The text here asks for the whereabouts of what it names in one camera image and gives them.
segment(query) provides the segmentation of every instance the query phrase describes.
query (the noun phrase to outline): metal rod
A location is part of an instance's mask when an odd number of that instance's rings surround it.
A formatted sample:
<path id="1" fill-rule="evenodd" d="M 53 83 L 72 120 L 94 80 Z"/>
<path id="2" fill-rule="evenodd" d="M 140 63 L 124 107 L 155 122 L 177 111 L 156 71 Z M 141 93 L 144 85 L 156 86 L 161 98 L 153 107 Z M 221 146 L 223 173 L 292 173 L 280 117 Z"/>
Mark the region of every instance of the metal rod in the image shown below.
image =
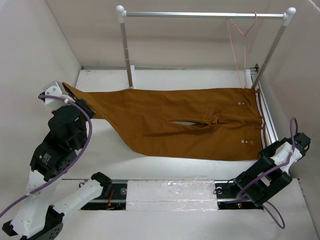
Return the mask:
<path id="1" fill-rule="evenodd" d="M 264 71 L 266 70 L 266 67 L 267 67 L 267 65 L 268 65 L 268 63 L 269 63 L 269 61 L 270 61 L 270 59 L 271 59 L 271 57 L 272 57 L 272 55 L 273 55 L 273 53 L 275 51 L 280 39 L 281 39 L 281 36 L 283 35 L 284 31 L 286 30 L 286 27 L 287 26 L 283 26 L 283 25 L 280 26 L 279 31 L 277 32 L 277 34 L 276 34 L 276 36 L 275 36 L 275 38 L 273 40 L 273 43 L 272 43 L 272 45 L 270 47 L 270 50 L 269 50 L 267 56 L 265 57 L 264 63 L 261 66 L 261 68 L 260 68 L 260 70 L 259 70 L 259 72 L 258 72 L 258 74 L 257 74 L 257 76 L 256 76 L 256 78 L 255 78 L 255 80 L 254 80 L 254 82 L 252 84 L 252 87 L 251 87 L 252 89 L 255 89 L 256 86 L 258 85 L 259 80 L 262 77 L 262 75 L 264 74 Z"/>
<path id="2" fill-rule="evenodd" d="M 121 27 L 121 35 L 122 35 L 122 44 L 123 44 L 123 53 L 124 53 L 124 60 L 125 60 L 125 68 L 126 74 L 128 76 L 129 88 L 134 86 L 132 81 L 132 73 L 130 68 L 130 60 L 129 60 L 129 51 L 128 51 L 128 44 L 127 44 L 127 35 L 126 35 L 126 27 L 125 23 L 120 23 Z"/>
<path id="3" fill-rule="evenodd" d="M 221 13 L 221 12 L 155 12 L 126 11 L 126 17 L 213 18 L 213 19 L 284 19 L 285 14 Z"/>

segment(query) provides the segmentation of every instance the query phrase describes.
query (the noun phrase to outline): brown fabric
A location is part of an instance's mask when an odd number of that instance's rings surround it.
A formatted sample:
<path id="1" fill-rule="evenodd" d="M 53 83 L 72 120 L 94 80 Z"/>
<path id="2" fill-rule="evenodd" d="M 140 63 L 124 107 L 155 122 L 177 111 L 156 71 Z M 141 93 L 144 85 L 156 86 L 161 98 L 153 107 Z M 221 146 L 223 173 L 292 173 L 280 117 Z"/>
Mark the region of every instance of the brown fabric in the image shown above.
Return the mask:
<path id="1" fill-rule="evenodd" d="M 135 152 L 148 156 L 253 160 L 265 144 L 260 91 L 241 88 L 82 92 Z M 185 125 L 175 122 L 192 122 Z"/>

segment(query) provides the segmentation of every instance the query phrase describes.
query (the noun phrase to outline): clothing rack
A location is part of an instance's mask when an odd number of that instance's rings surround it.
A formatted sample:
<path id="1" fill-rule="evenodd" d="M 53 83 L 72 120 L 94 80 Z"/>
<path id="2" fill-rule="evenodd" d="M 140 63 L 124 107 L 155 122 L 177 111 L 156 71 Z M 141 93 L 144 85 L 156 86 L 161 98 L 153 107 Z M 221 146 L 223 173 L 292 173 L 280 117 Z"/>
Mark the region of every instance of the clothing rack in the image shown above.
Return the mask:
<path id="1" fill-rule="evenodd" d="M 291 21 L 293 15 L 296 13 L 294 7 L 288 8 L 285 13 L 273 14 L 273 13 L 221 13 L 221 12 L 153 12 L 153 11 L 126 11 L 121 5 L 116 7 L 118 21 L 121 27 L 123 52 L 125 59 L 126 73 L 129 83 L 129 88 L 134 87 L 132 70 L 130 66 L 129 50 L 126 36 L 125 19 L 128 17 L 148 17 L 148 18 L 212 18 L 212 19 L 282 19 L 282 24 L 274 37 L 271 47 L 265 57 L 263 65 L 261 66 L 255 81 L 251 88 L 255 89 L 259 80 L 261 79 L 266 67 L 283 35 L 286 27 Z"/>

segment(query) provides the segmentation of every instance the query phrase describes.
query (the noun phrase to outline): white pipe connector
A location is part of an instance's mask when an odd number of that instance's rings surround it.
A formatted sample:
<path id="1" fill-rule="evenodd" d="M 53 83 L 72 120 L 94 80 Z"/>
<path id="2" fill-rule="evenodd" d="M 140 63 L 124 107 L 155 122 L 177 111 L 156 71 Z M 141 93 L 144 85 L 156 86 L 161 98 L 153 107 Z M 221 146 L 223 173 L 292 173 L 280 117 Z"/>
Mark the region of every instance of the white pipe connector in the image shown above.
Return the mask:
<path id="1" fill-rule="evenodd" d="M 118 21 L 120 24 L 125 23 L 125 17 L 127 16 L 127 11 L 125 11 L 125 8 L 121 5 L 116 7 L 116 13 L 118 14 Z"/>
<path id="2" fill-rule="evenodd" d="M 292 17 L 296 13 L 296 11 L 297 10 L 294 7 L 288 8 L 288 10 L 285 12 L 284 18 L 282 20 L 282 26 L 288 26 L 288 24 L 290 23 Z"/>

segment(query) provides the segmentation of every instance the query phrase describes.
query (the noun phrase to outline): white wall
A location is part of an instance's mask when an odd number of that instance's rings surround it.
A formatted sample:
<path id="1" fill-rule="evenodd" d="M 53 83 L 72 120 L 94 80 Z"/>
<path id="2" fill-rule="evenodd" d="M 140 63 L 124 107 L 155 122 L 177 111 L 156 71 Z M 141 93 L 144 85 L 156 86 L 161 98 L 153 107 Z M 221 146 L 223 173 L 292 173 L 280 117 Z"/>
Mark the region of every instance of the white wall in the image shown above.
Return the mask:
<path id="1" fill-rule="evenodd" d="M 264 13 L 270 0 L 46 0 L 82 66 L 124 67 L 116 6 L 128 11 Z M 283 13 L 286 8 L 276 12 Z M 237 19 L 248 29 L 252 19 Z M 261 20 L 249 34 L 250 50 Z M 127 18 L 132 64 L 147 68 L 235 68 L 225 19 Z M 243 66 L 243 38 L 233 27 L 238 62 Z M 248 59 L 248 66 L 255 62 Z"/>
<path id="2" fill-rule="evenodd" d="M 38 94 L 51 81 L 74 85 L 80 68 L 44 0 L 0 1 L 0 211 L 25 193 L 33 151 L 48 133 L 51 113 Z"/>
<path id="3" fill-rule="evenodd" d="M 262 82 L 279 138 L 289 136 L 289 120 L 296 117 L 299 130 L 311 137 L 307 156 L 291 173 L 300 178 L 311 217 L 320 233 L 320 10 L 309 0 L 272 0 L 269 11 L 296 7 Z M 279 26 L 264 21 L 251 56 L 260 64 Z"/>

